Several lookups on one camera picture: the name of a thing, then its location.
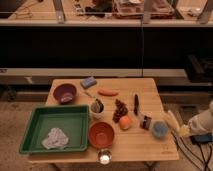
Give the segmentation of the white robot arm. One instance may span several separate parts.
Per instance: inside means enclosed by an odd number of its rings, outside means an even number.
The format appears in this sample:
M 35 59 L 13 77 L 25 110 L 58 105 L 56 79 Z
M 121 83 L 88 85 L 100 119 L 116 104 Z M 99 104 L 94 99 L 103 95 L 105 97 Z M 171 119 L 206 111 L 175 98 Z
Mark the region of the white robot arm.
M 213 133 L 213 100 L 207 110 L 190 118 L 187 124 L 180 125 L 171 110 L 163 115 L 163 119 L 180 137 Z

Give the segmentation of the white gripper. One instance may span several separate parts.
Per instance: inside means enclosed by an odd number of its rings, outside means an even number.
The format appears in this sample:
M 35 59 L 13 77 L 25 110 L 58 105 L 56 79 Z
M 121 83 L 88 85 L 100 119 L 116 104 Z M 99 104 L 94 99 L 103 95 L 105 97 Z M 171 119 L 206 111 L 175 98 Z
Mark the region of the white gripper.
M 201 133 L 200 126 L 196 118 L 191 118 L 188 121 L 188 125 L 182 125 L 180 127 L 174 113 L 171 110 L 167 111 L 166 117 L 167 117 L 167 123 L 175 131 L 178 131 L 178 135 L 180 137 L 189 137 L 190 133 L 193 135 L 199 135 Z

